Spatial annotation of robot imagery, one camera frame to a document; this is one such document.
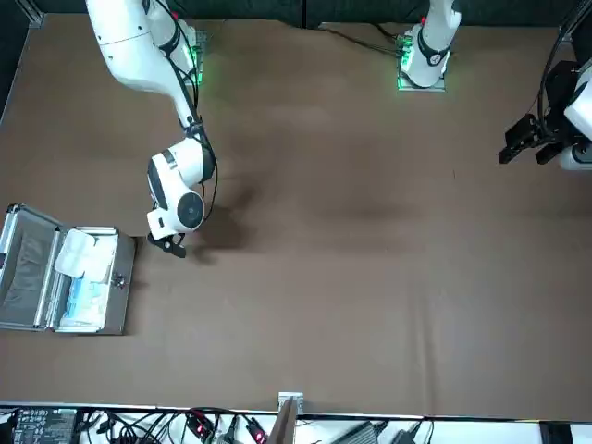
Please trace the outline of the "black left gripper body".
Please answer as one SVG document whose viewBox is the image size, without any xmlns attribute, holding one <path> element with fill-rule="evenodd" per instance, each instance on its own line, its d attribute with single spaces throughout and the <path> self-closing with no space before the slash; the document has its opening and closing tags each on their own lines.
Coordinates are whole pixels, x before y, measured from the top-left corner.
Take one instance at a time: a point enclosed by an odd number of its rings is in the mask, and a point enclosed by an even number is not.
<svg viewBox="0 0 592 444">
<path fill-rule="evenodd" d="M 564 111 L 572 100 L 578 80 L 579 65 L 575 61 L 561 60 L 549 72 L 544 82 L 543 93 L 547 104 L 539 103 L 538 112 L 541 132 L 545 139 L 564 147 L 574 131 Z"/>
</svg>

